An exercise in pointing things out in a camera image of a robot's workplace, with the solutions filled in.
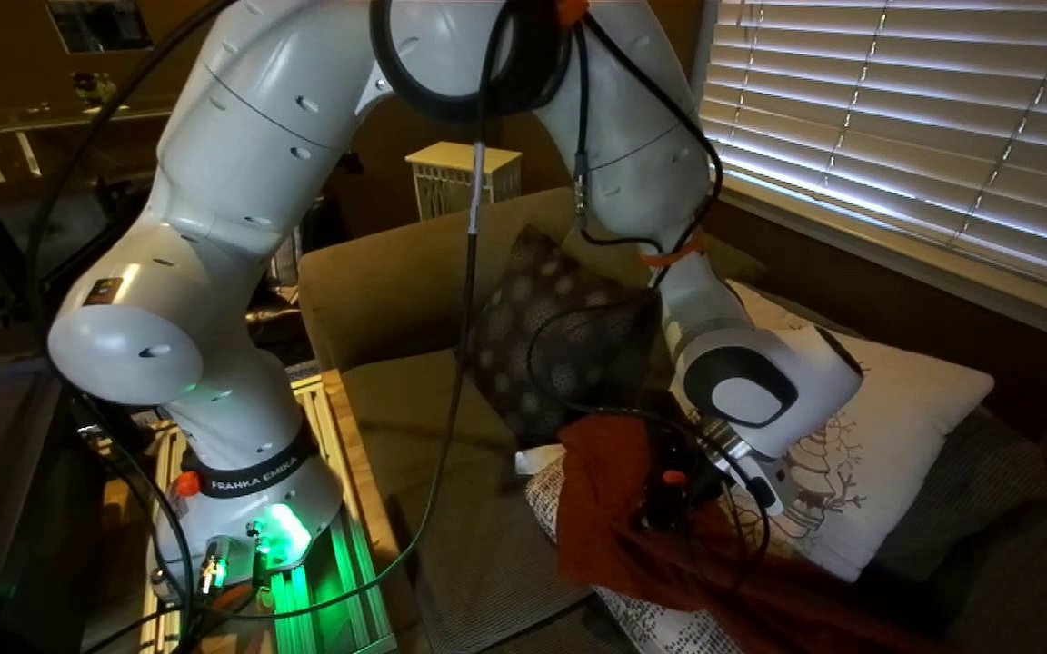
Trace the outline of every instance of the window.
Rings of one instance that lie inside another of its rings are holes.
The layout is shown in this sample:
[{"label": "window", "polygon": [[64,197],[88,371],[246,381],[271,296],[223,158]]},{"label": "window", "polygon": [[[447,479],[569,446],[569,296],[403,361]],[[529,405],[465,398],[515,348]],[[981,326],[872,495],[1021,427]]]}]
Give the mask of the window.
[{"label": "window", "polygon": [[735,185],[1047,284],[1047,0],[718,0]]}]

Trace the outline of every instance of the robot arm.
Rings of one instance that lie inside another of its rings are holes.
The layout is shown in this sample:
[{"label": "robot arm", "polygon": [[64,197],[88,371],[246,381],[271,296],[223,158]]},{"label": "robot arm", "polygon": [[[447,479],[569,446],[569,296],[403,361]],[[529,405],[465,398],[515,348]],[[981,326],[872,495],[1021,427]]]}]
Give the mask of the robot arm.
[{"label": "robot arm", "polygon": [[[436,94],[479,92],[499,0],[375,3],[389,11],[389,45],[376,54],[395,54]],[[598,0],[592,19],[677,105],[689,105],[643,0]],[[77,281],[50,326],[50,361],[71,386],[113,405],[164,406],[189,436],[198,495],[176,498],[189,553],[164,538],[169,573],[183,559],[195,567],[216,538],[269,530],[263,520],[277,508],[310,530],[299,543],[312,543],[339,513],[339,487],[299,417],[288,373],[250,347],[243,304],[362,109],[392,94],[392,78],[375,66],[370,28],[376,27],[357,0],[233,3],[161,140],[143,218]],[[604,227],[672,251],[708,192],[704,154],[604,39],[586,39],[576,63],[586,66],[567,66],[552,89],[538,84],[544,97],[535,114],[580,174],[586,204]],[[779,458],[858,381],[825,333],[761,333],[702,256],[664,273],[661,300],[688,405],[727,417],[747,451]],[[300,550],[269,559],[277,571],[293,564]]]}]

